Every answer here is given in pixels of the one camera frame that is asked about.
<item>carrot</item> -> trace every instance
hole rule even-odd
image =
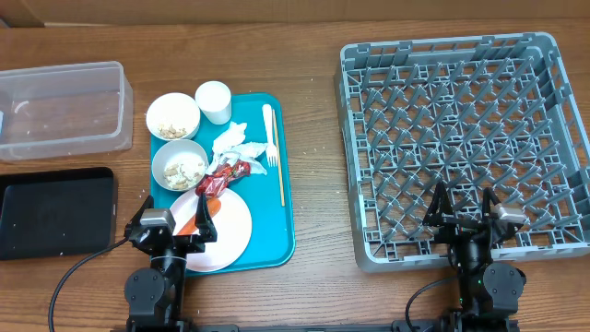
[[[217,197],[211,197],[206,201],[206,207],[209,209],[209,215],[213,218],[221,210],[221,201]],[[195,231],[195,215],[193,215],[176,235],[191,235]]]

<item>bowl with food scraps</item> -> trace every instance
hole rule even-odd
[[[209,167],[205,150],[196,142],[179,139],[164,144],[151,162],[151,175],[164,189],[185,192],[196,187]]]
[[[165,141],[193,138],[200,122],[201,112],[195,99],[180,92],[158,97],[146,113],[149,132]]]

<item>white cup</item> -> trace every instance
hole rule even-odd
[[[201,84],[195,92],[196,105],[214,125],[223,125],[231,118],[231,91],[221,82]]]

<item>red wrapper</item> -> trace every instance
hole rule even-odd
[[[197,195],[205,194],[206,197],[216,197],[227,188],[230,182],[250,176],[250,164],[238,160],[235,165],[219,165],[213,175],[208,175],[195,189]]]

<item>fork handle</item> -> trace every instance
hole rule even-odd
[[[262,116],[265,119],[266,141],[273,144],[273,109],[269,104],[262,107]]]

